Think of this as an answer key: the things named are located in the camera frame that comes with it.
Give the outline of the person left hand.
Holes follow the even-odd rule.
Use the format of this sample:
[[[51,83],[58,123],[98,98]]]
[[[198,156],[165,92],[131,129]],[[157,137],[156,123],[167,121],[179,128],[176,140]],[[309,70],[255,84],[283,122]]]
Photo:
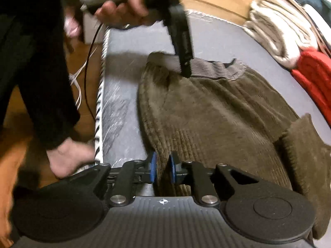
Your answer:
[[[149,15],[144,0],[127,0],[120,4],[109,0],[96,10],[94,16],[105,25],[150,26],[155,23],[155,18]]]

